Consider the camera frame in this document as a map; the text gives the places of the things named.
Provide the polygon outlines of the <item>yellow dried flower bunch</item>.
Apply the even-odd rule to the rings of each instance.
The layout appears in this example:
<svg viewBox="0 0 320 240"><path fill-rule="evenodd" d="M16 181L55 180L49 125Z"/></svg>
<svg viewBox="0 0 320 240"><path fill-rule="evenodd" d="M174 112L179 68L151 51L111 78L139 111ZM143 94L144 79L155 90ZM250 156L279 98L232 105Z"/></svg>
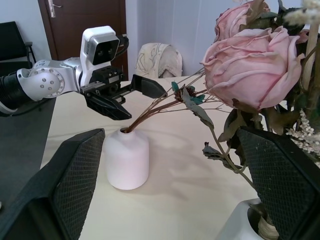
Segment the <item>yellow dried flower bunch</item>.
<svg viewBox="0 0 320 240"><path fill-rule="evenodd" d="M169 77L170 86L165 93L150 103L150 105L129 126L122 127L120 131L128 134L133 132L138 125L158 114L167 114L186 111L188 108L183 101L183 89L186 88L191 99L204 110L230 113L224 103L217 97L210 95L204 87L204 68L199 69L189 76Z"/></svg>

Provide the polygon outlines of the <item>pink rose dried bouquet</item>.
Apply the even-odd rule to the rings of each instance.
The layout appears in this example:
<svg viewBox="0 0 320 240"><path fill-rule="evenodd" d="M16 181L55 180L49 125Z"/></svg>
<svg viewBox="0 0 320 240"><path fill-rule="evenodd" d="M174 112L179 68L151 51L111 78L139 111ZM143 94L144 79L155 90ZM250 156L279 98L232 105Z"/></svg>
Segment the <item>pink rose dried bouquet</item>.
<svg viewBox="0 0 320 240"><path fill-rule="evenodd" d="M207 92L231 107L217 148L203 155L242 176L256 191L237 136L241 127L288 137L320 168L320 0L298 8L251 0L223 12L202 65ZM264 204L259 235L281 240Z"/></svg>

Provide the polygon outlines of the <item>short white ceramic vase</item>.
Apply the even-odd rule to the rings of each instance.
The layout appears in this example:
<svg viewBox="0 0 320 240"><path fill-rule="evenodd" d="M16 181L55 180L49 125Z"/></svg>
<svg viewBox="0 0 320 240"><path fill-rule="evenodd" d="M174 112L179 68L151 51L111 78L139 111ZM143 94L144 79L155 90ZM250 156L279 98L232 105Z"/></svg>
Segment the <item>short white ceramic vase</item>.
<svg viewBox="0 0 320 240"><path fill-rule="evenodd" d="M134 190L149 177L150 145L139 130L126 133L122 127L111 133L103 143L108 182L119 190Z"/></svg>

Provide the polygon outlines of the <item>brown wooden door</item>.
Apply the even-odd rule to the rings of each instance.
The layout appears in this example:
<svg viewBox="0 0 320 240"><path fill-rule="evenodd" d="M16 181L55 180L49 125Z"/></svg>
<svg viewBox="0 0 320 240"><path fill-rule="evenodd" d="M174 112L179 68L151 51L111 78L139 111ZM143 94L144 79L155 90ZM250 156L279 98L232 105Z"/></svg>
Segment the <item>brown wooden door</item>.
<svg viewBox="0 0 320 240"><path fill-rule="evenodd" d="M125 0L53 0L51 18L47 0L37 0L52 60L79 57L82 35L88 28L110 26L116 35L127 33Z"/></svg>

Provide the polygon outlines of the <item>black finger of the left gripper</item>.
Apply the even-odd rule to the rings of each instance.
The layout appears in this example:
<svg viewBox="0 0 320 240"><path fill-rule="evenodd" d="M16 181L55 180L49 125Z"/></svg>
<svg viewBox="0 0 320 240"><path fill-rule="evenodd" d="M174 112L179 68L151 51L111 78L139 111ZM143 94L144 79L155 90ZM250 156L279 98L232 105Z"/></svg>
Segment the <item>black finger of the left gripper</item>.
<svg viewBox="0 0 320 240"><path fill-rule="evenodd" d="M95 112L112 120L128 120L132 115L116 100L98 95L86 93L84 95L87 106Z"/></svg>
<svg viewBox="0 0 320 240"><path fill-rule="evenodd" d="M132 76L130 91L138 91L149 98L167 97L167 91L155 80L136 75Z"/></svg>

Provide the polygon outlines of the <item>tall white ceramic vase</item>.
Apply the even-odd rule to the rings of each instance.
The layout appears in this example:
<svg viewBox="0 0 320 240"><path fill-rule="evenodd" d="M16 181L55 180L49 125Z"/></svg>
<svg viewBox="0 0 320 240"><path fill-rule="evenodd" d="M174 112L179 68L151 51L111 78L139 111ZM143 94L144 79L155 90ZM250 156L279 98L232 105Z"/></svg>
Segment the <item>tall white ceramic vase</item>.
<svg viewBox="0 0 320 240"><path fill-rule="evenodd" d="M238 203L215 240L265 240L259 235L261 215L252 208L260 203L259 198Z"/></svg>

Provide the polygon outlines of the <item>black chair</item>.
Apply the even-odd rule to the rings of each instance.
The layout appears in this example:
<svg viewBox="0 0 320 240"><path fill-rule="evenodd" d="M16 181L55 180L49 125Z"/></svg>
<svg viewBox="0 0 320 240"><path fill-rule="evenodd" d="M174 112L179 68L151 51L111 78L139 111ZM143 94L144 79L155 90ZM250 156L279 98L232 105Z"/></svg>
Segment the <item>black chair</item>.
<svg viewBox="0 0 320 240"><path fill-rule="evenodd" d="M0 23L0 77L36 63L31 41L24 42L15 21Z"/></svg>

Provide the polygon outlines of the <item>beige draped cloth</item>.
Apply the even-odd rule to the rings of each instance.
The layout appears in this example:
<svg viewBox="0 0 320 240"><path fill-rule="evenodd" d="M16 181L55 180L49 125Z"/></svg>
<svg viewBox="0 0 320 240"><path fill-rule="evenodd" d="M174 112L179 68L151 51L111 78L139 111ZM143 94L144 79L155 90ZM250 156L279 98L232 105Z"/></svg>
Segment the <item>beige draped cloth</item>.
<svg viewBox="0 0 320 240"><path fill-rule="evenodd" d="M144 44L137 57L135 73L149 79L181 77L183 58L170 44Z"/></svg>

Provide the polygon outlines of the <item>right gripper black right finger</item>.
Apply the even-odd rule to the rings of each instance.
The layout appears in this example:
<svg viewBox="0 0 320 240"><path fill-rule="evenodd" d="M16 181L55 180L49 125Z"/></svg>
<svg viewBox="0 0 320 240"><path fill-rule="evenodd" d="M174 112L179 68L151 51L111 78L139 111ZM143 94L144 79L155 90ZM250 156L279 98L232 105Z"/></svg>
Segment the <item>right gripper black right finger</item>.
<svg viewBox="0 0 320 240"><path fill-rule="evenodd" d="M257 195L281 240L320 240L320 168L286 136L236 132Z"/></svg>

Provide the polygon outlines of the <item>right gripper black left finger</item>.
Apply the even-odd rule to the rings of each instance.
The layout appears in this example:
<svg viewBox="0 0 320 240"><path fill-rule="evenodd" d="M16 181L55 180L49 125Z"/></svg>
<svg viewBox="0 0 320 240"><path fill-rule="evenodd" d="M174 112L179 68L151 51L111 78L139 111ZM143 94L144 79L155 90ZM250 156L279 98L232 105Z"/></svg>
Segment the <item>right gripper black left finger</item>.
<svg viewBox="0 0 320 240"><path fill-rule="evenodd" d="M96 188L105 131L77 134L0 215L0 240L78 240Z"/></svg>

